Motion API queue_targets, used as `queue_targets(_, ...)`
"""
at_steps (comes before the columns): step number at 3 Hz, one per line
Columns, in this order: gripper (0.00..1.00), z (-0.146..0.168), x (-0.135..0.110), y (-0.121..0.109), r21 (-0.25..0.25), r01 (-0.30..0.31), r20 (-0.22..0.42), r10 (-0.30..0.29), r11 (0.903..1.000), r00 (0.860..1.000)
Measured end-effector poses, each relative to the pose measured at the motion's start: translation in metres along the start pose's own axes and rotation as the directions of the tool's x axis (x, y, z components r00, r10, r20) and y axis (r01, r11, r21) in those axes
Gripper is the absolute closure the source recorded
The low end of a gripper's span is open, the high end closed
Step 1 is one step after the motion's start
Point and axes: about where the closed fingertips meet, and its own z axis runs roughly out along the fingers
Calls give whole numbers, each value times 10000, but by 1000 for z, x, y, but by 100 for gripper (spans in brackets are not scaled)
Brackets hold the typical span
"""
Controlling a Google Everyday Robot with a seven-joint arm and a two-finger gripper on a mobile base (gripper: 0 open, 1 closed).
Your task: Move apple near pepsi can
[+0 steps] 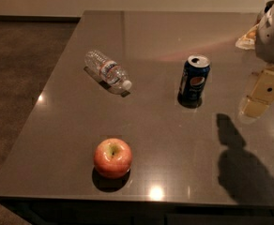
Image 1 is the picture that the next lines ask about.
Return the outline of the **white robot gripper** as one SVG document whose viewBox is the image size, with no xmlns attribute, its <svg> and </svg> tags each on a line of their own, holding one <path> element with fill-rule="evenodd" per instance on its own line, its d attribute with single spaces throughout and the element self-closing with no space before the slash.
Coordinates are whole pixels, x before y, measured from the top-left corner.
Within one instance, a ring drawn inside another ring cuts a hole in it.
<svg viewBox="0 0 274 225">
<path fill-rule="evenodd" d="M 274 102 L 274 4 L 259 24 L 252 27 L 236 42 L 242 50 L 254 50 L 267 64 L 253 72 L 239 105 L 241 120 L 260 118 Z"/>
</svg>

